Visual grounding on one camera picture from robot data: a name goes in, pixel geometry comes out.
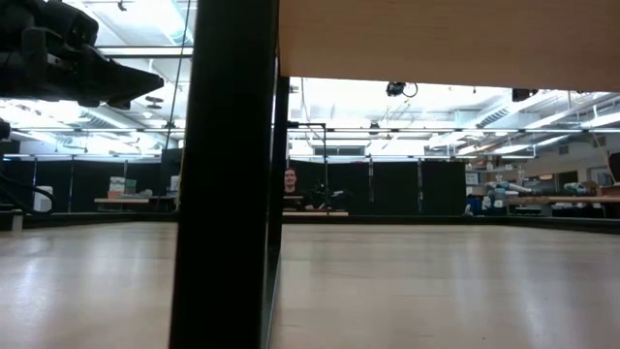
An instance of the metal frame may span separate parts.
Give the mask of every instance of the metal frame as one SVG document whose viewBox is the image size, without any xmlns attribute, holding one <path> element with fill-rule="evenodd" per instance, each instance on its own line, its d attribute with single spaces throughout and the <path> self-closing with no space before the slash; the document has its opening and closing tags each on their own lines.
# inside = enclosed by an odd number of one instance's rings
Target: metal frame
<svg viewBox="0 0 620 349">
<path fill-rule="evenodd" d="M 170 348 L 264 345 L 277 11 L 277 0 L 198 6 Z M 244 113 L 223 117 L 239 103 Z M 233 122 L 244 126 L 236 134 L 250 144 L 243 163 L 218 151 Z"/>
<path fill-rule="evenodd" d="M 327 125 L 324 123 L 316 123 L 316 122 L 289 122 L 288 123 L 288 128 L 289 129 L 294 129 L 294 130 L 299 130 L 299 126 L 303 126 L 303 127 L 307 127 L 307 130 L 303 130 L 302 131 L 306 131 L 306 132 L 313 132 L 315 133 L 315 131 L 308 131 L 311 130 L 313 127 L 321 127 L 323 129 L 323 164 L 325 166 L 325 196 L 324 196 L 324 203 L 325 203 L 325 210 L 327 211 L 327 214 L 329 214 L 330 209 L 329 209 L 329 205 L 327 204 L 327 199 L 329 199 L 329 195 L 327 193 L 327 189 L 329 188 L 329 171 L 327 168 Z M 316 156 L 299 156 L 300 158 L 310 158 L 310 157 L 316 157 Z"/>
</svg>

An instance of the person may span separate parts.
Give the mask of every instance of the person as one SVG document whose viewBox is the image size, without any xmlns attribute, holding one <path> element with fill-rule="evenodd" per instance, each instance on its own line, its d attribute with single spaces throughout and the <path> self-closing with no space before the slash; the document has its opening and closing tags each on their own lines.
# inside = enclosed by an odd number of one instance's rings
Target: person
<svg viewBox="0 0 620 349">
<path fill-rule="evenodd" d="M 287 168 L 284 171 L 284 195 L 296 196 L 297 193 L 297 172 L 293 168 Z"/>
<path fill-rule="evenodd" d="M 312 209 L 306 195 L 297 190 L 297 172 L 293 168 L 284 171 L 284 209 L 304 210 Z"/>
</svg>

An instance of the black camera equipment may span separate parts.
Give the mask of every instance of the black camera equipment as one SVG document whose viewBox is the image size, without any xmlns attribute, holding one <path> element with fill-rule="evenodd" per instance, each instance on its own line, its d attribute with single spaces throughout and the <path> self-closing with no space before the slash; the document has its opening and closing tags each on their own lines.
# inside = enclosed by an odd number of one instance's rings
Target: black camera equipment
<svg viewBox="0 0 620 349">
<path fill-rule="evenodd" d="M 157 75 L 104 57 L 93 47 L 98 31 L 96 20 L 60 0 L 0 0 L 0 98 L 76 101 L 89 108 L 107 103 L 128 110 L 132 100 L 164 86 Z M 0 139 L 10 129 L 0 121 Z M 51 213 L 33 210 L 9 186 L 45 195 L 53 209 L 48 192 L 0 175 L 0 196 L 25 212 Z"/>
</svg>

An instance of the wooden table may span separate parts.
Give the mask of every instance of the wooden table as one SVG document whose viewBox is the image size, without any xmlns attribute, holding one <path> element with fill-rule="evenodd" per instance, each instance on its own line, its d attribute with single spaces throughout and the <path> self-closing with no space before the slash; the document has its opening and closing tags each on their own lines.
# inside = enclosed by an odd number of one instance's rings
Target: wooden table
<svg viewBox="0 0 620 349">
<path fill-rule="evenodd" d="M 284 211 L 282 212 L 283 216 L 289 217 L 347 217 L 349 216 L 349 212 L 347 211 Z"/>
<path fill-rule="evenodd" d="M 151 198 L 116 198 L 116 199 L 106 199 L 106 198 L 98 198 L 95 199 L 95 204 L 99 205 L 99 210 L 103 210 L 103 206 L 105 205 L 119 205 L 120 210 L 123 210 L 125 205 L 150 205 L 153 202 L 157 202 L 157 200 L 164 202 L 165 205 L 172 203 L 174 204 L 174 200 L 176 197 L 151 197 Z"/>
<path fill-rule="evenodd" d="M 568 204 L 620 204 L 620 196 L 597 196 L 597 197 L 561 197 L 561 196 L 540 196 L 540 197 L 523 197 L 523 198 L 506 198 L 504 200 L 505 206 L 509 208 L 508 212 L 511 213 L 510 206 L 517 205 L 540 205 L 541 214 L 546 216 L 552 216 L 552 206 L 557 203 Z"/>
</svg>

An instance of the fluorescent light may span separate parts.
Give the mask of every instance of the fluorescent light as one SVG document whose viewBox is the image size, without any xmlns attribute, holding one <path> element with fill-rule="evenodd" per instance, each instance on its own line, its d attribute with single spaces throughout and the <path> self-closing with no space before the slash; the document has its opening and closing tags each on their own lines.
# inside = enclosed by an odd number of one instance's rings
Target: fluorescent light
<svg viewBox="0 0 620 349">
<path fill-rule="evenodd" d="M 28 132 L 28 131 L 36 131 L 36 132 L 74 132 L 74 128 L 44 128 L 44 127 L 24 127 L 24 128 L 16 128 L 17 132 Z"/>
<path fill-rule="evenodd" d="M 154 133 L 167 133 L 168 129 L 144 129 L 144 132 L 154 132 Z M 185 129 L 184 128 L 173 128 L 170 130 L 171 133 L 184 133 Z"/>
<path fill-rule="evenodd" d="M 539 127 L 543 127 L 546 125 L 550 125 L 551 123 L 561 119 L 565 117 L 565 115 L 563 113 L 557 113 L 555 115 L 552 116 L 548 116 L 546 118 L 540 119 L 538 121 L 532 122 L 531 124 L 525 126 L 526 129 L 533 129 L 533 128 L 539 128 Z"/>
<path fill-rule="evenodd" d="M 587 128 L 587 127 L 599 127 L 606 124 L 614 123 L 620 121 L 620 112 L 615 112 L 609 115 L 595 117 L 590 121 L 582 122 L 579 127 Z"/>
<path fill-rule="evenodd" d="M 518 159 L 536 159 L 534 155 L 502 155 L 502 159 L 518 160 Z"/>
<path fill-rule="evenodd" d="M 592 133 L 620 133 L 620 129 L 598 129 L 598 128 L 593 128 L 593 129 L 588 129 L 589 132 Z"/>
<path fill-rule="evenodd" d="M 530 144 L 507 145 L 507 146 L 502 146 L 501 148 L 495 149 L 493 153 L 494 154 L 508 154 L 508 153 L 526 149 L 528 146 L 530 146 Z"/>
<path fill-rule="evenodd" d="M 458 150 L 458 155 L 466 155 L 469 153 L 473 153 L 475 151 L 482 151 L 482 150 L 488 149 L 491 146 L 493 146 L 493 144 L 487 144 L 487 145 L 481 145 L 481 146 L 476 146 L 476 145 L 466 146 Z"/>
<path fill-rule="evenodd" d="M 152 48 L 128 48 L 128 47 L 100 47 L 99 52 L 109 58 L 189 58 L 194 54 L 193 47 L 152 47 Z"/>
<path fill-rule="evenodd" d="M 563 140 L 563 139 L 565 139 L 565 138 L 567 138 L 567 137 L 568 137 L 568 136 L 559 136 L 559 137 L 554 137 L 554 138 L 552 138 L 552 139 L 548 139 L 548 140 L 546 140 L 546 141 L 542 141 L 542 142 L 540 142 L 540 143 L 537 143 L 536 145 L 537 145 L 537 146 L 545 146 L 545 145 L 550 145 L 550 144 L 552 144 L 552 143 L 556 143 L 556 142 L 558 142 L 558 141 L 561 141 L 561 140 Z"/>
<path fill-rule="evenodd" d="M 33 156 L 37 158 L 71 158 L 72 154 L 35 154 Z"/>
<path fill-rule="evenodd" d="M 88 129 L 88 128 L 44 128 L 44 127 L 24 127 L 15 129 L 16 132 L 111 132 L 111 133 L 124 133 L 124 132 L 136 132 L 138 129 L 121 128 L 121 129 Z"/>
<path fill-rule="evenodd" d="M 93 115 L 93 116 L 95 116 L 95 117 L 97 117 L 97 118 L 100 118 L 100 119 L 104 120 L 105 122 L 107 122 L 108 124 L 110 124 L 112 126 L 115 126 L 115 127 L 118 127 L 118 128 L 131 127 L 131 126 L 127 125 L 127 124 L 124 124 L 122 122 L 116 121 L 116 120 L 114 120 L 113 118 L 111 118 L 111 117 L 109 117 L 107 115 L 103 115 L 100 112 L 89 111 L 88 113 Z"/>
<path fill-rule="evenodd" d="M 563 130 L 563 129 L 532 129 L 532 130 L 525 130 L 525 132 L 527 132 L 527 133 L 580 133 L 581 130 L 578 130 L 578 129 L 567 129 L 567 130 Z"/>
</svg>

